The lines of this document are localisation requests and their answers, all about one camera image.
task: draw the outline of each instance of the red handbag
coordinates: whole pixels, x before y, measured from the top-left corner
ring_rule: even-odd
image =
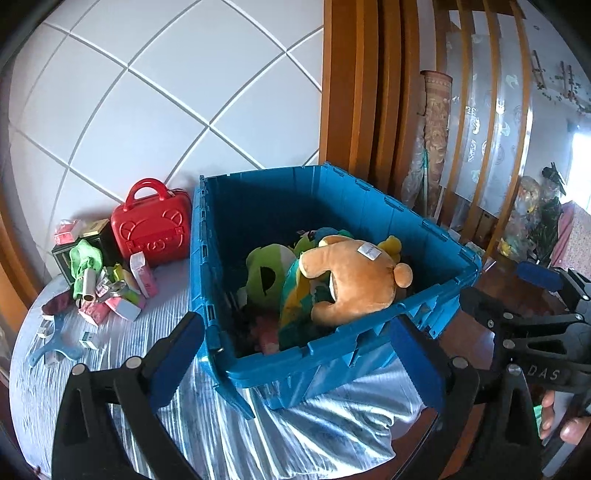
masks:
[[[141,188],[156,194],[135,199]],[[156,179],[136,183],[123,205],[113,210],[111,226],[125,260],[144,252],[151,267],[189,256],[191,241],[191,198],[182,189],[169,190]]]

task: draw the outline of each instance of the human hand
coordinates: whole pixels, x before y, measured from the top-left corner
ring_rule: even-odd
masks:
[[[550,435],[554,423],[554,390],[548,390],[542,399],[542,423],[540,424],[540,439]],[[560,438],[565,443],[578,445],[591,424],[591,417],[569,420],[560,432]]]

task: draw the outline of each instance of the blue plastic bin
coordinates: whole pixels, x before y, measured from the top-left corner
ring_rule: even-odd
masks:
[[[246,283],[247,255],[322,226],[375,244],[397,236],[412,259],[418,293],[306,347],[236,358],[226,333],[233,328],[228,295]],[[199,361],[217,393],[247,419],[254,414],[238,388],[257,389],[271,409],[287,408],[388,365],[396,358],[388,340],[396,315],[409,315],[437,337],[459,307],[460,289],[474,284],[481,267],[444,230],[330,164],[201,177],[192,230],[189,308],[206,322]]]

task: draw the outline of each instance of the bin lid flap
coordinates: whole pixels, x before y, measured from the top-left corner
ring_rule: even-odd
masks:
[[[203,345],[199,350],[199,362],[213,380],[215,391],[228,402],[234,410],[241,413],[247,420],[255,417],[251,406],[238,392],[236,387],[229,381],[224,372],[219,372],[215,355],[220,348],[219,329],[217,326],[210,326],[206,329]]]

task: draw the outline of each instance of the bright window light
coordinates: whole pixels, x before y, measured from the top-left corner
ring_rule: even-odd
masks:
[[[573,135],[573,161],[566,187],[567,200],[574,200],[591,213],[591,136]]]

